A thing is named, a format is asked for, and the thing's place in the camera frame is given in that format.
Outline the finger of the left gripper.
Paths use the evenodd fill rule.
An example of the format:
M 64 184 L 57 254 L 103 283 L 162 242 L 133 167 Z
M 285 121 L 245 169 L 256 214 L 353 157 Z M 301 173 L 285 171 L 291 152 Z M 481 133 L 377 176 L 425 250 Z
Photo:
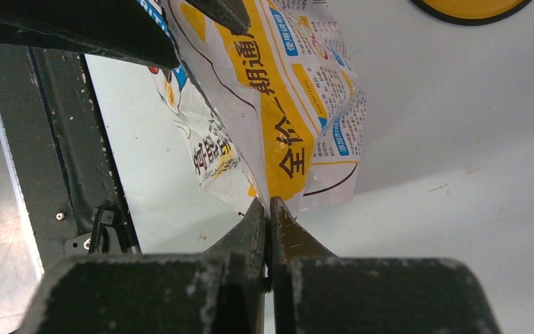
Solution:
M 242 0 L 186 0 L 214 22 L 234 35 L 247 33 L 250 18 Z
M 162 23 L 147 1 L 0 1 L 0 44 L 169 70 L 179 60 Z

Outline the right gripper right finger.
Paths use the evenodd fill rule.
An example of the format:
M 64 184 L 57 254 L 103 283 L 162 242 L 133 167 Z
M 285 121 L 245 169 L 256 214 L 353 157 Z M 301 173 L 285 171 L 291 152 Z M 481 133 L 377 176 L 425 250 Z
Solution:
M 475 274 L 439 257 L 339 257 L 270 202 L 278 333 L 499 333 Z

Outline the colourful pet food bag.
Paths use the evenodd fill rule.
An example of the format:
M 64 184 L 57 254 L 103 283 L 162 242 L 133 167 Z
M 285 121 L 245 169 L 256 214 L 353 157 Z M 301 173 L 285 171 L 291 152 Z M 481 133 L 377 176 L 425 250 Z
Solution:
M 202 189 L 244 212 L 281 198 L 297 214 L 353 198 L 365 96 L 326 1 L 245 1 L 236 35 L 189 1 L 142 1 L 177 49 L 151 67 Z

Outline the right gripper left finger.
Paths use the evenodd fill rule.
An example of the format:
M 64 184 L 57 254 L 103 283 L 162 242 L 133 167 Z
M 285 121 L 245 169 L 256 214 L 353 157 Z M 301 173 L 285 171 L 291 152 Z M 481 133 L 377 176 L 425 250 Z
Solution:
M 201 253 L 84 255 L 44 275 L 20 333 L 262 333 L 265 210 Z

